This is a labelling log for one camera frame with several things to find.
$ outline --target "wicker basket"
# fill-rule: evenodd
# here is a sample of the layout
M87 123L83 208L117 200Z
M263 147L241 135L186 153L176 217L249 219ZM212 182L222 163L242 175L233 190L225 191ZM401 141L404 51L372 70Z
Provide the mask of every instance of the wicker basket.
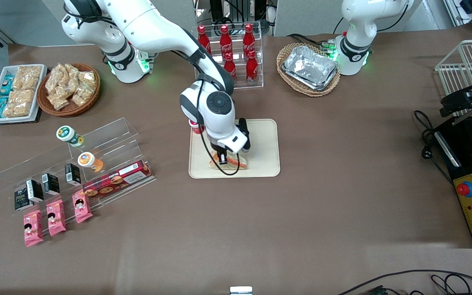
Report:
M82 114L86 112L87 110L90 109L96 102L97 98L100 95L100 86L101 86L101 79L98 73L96 72L96 69L94 69L91 66L87 66L84 64L73 64L73 66L78 69L81 72L94 72L94 77L96 78L96 90L94 92L94 95L90 97L90 99L83 105L83 106L78 106L72 101L72 97L69 97L69 102L70 104L61 110L56 111L50 101L47 99L48 92L47 88L45 88L45 84L47 83L48 78L50 77L50 73L47 74L47 76L43 79L41 82L41 85L39 85L38 89L38 95L37 95L37 100L39 107L46 113L51 114L52 116L77 116L79 114Z
M303 44L303 43L293 43L293 44L287 45L279 52L278 57L276 58L278 73L283 78L283 80L285 80L285 82L287 82L287 84L289 84L294 90L296 90L300 93L303 93L304 95L310 96L310 97L324 96L324 95L328 94L329 92L331 92L336 87L336 84L338 84L338 82L340 81L340 71L338 71L338 73L334 76L333 80L331 80L331 82L325 88L324 91L318 92L318 91L315 91L315 90L309 88L309 86L303 84L302 82L294 79L290 75L287 75L281 69L281 65L283 64L283 62L285 62L287 57L289 57L292 50L295 47L302 46L302 45L306 45L307 47L309 47L310 49L312 49L314 52L316 52L318 54L322 54L322 55L324 54L320 49L318 49L318 48L316 48L312 45L307 45L307 44Z

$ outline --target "red bottle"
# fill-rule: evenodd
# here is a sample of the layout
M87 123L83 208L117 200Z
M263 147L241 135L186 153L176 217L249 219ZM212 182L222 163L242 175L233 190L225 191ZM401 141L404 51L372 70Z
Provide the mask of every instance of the red bottle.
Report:
M247 61L249 52L254 51L254 35L252 24L245 25L245 37L243 37L243 60Z
M234 64L232 52L225 53L223 59L225 60L223 67L231 74L232 80L236 81L236 64Z
M232 39L229 36L229 26L221 25L221 39L220 39L220 47L221 47L221 57L223 61L225 60L225 54L230 52L232 54Z
M256 61L256 52L249 52L247 60L247 84L253 86L258 82L258 62Z
M205 47L205 49L207 50L207 52L209 54L212 55L212 52L210 50L210 40L209 38L205 35L205 26L201 25L201 26L198 26L198 34L199 34L199 37L198 37L198 42L200 44L203 45L203 47Z

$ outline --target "red emergency stop button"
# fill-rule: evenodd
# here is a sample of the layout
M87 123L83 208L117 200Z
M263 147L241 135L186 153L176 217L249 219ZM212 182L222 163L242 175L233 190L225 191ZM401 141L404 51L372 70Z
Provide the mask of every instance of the red emergency stop button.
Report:
M472 197L472 183L464 181L456 187L456 191L462 196Z

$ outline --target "acrylic bottle rack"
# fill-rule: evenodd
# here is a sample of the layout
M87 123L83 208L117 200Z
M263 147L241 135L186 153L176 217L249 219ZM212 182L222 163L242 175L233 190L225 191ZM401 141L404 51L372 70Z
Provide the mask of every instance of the acrylic bottle rack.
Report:
M253 35L255 39L256 61L258 62L258 81L256 85L247 84L247 62L243 59L243 37L245 37L245 24L236 23L227 24L229 26L229 35L232 39L232 56L236 64L236 81L234 89L258 88L263 87L263 46L262 46L262 28L260 22L252 23L254 26ZM223 67L223 58L221 56L220 39L221 24L205 26L205 34L210 40L212 58ZM198 27L193 28L193 36L198 39Z
M55 200L63 199L67 224L74 221L75 215L72 195L83 189L83 187L82 185L73 186L65 181L65 165L75 164L78 166L77 157L83 152L91 152L96 158L103 161L104 168L100 172L92 172L92 170L88 168L78 166L81 172L82 184L139 160L142 160L148 165L147 159L143 157L139 150L139 145L134 138L137 134L136 129L134 129L125 118L122 118L83 135L84 144L78 148L64 144L47 153L0 172L0 196L8 198L7 208L9 215L15 216L16 222L21 223L23 222L23 216L25 214L39 209L42 213L43 224L46 225L48 223L47 215L45 214L45 205ZM24 188L25 182L29 179L34 179L41 183L41 176L45 173L50 173L58 177L60 194L57 196L43 194L45 198L44 202L40 202L36 206L23 211L15 211L14 192L17 189ZM152 175L108 196L97 199L89 198L91 209L95 211L154 180L155 177ZM48 234L48 228L43 229L43 234Z

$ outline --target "cartoon girl logo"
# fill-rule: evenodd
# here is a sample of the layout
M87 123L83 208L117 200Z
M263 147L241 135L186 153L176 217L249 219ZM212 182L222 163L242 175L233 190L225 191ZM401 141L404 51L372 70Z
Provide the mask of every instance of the cartoon girl logo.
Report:
M78 209L80 212L86 207L85 202L83 199L78 199L75 201L75 208Z
M56 223L56 214L54 214L54 212L51 212L47 215L47 218L48 218L48 221L51 223L51 224L54 224Z
M27 236L32 235L32 224L25 224L25 233L27 234Z

